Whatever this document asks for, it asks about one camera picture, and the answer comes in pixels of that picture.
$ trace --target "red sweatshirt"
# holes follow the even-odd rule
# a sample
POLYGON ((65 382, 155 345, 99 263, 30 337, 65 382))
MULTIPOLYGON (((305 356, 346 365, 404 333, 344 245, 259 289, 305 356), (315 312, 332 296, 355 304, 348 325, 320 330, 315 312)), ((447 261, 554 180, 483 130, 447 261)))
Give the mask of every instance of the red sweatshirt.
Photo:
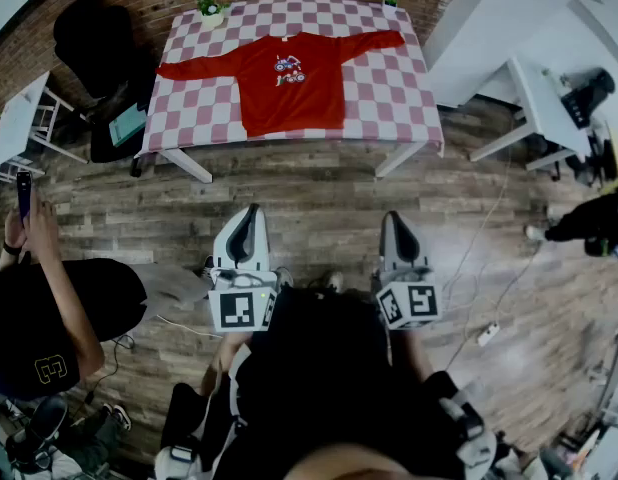
POLYGON ((161 64, 157 73, 171 80, 235 76, 248 137, 302 128, 342 128, 345 99, 340 65, 373 48, 403 44, 396 31, 350 37, 300 32, 286 41, 265 36, 218 57, 161 64))

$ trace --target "power strip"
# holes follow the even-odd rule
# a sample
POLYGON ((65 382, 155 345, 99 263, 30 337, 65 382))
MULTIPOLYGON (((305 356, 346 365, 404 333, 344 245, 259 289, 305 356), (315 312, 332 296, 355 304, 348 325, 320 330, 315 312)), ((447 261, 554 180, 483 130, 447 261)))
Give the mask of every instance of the power strip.
POLYGON ((497 323, 494 322, 489 324, 489 327, 487 327, 482 334, 478 336, 478 345, 484 347, 496 334, 498 334, 498 331, 500 331, 500 326, 497 323))

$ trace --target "sweatshirt sleeve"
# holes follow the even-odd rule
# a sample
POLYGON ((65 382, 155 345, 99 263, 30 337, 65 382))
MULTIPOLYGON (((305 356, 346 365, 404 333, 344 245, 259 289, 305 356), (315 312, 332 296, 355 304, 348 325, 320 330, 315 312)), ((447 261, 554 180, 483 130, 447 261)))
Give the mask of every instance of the sweatshirt sleeve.
POLYGON ((218 57, 197 57, 170 64, 163 62, 156 73, 170 80, 200 80, 216 76, 236 76, 242 62, 241 48, 218 57))
POLYGON ((380 32, 365 32, 349 37, 335 38, 336 47, 340 56, 340 63, 358 57, 375 48, 393 48, 405 44, 400 32, 383 30, 380 32))

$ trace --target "grey pants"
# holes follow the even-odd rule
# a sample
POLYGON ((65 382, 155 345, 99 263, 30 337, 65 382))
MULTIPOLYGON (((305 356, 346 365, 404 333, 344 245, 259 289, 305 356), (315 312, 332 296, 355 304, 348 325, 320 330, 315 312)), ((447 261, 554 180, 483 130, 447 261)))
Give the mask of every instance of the grey pants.
POLYGON ((193 272, 174 265, 129 265, 136 273, 147 294, 147 306, 143 320, 148 320, 163 311, 177 307, 193 309, 193 304, 202 300, 212 288, 211 282, 200 279, 193 272))
POLYGON ((85 473, 95 472, 118 447, 122 424, 105 410, 64 430, 56 447, 75 460, 85 473))

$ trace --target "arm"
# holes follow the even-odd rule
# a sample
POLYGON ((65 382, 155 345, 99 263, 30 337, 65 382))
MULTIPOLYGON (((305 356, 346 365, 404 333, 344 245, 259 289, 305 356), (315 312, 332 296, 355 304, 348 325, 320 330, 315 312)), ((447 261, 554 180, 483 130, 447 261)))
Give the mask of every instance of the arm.
POLYGON ((394 368, 406 375, 415 376, 420 383, 433 375, 433 366, 418 331, 392 331, 389 339, 394 368))
POLYGON ((218 373, 228 373, 231 368, 233 358, 243 343, 248 343, 253 333, 251 332, 231 332, 227 333, 220 340, 216 353, 205 372, 200 385, 200 394, 210 396, 216 387, 218 373))
POLYGON ((400 32, 383 30, 381 32, 366 32, 349 37, 334 39, 338 48, 340 62, 347 62, 363 53, 376 48, 393 48, 405 44, 400 32))
MULTIPOLYGON (((20 221, 20 212, 17 208, 12 208, 5 219, 5 244, 13 249, 22 249, 26 240, 27 235, 20 221)), ((0 253, 0 272, 15 265, 17 261, 17 255, 9 254, 3 249, 0 253)))
POLYGON ((175 64, 163 62, 156 73, 170 80, 199 80, 216 76, 235 76, 240 68, 241 59, 241 48, 236 48, 218 57, 197 57, 175 64))
POLYGON ((62 323, 73 343, 80 379, 84 379, 102 367, 104 352, 62 265, 53 206, 49 202, 41 202, 36 190, 31 191, 31 210, 25 218, 25 232, 32 251, 40 260, 62 323))

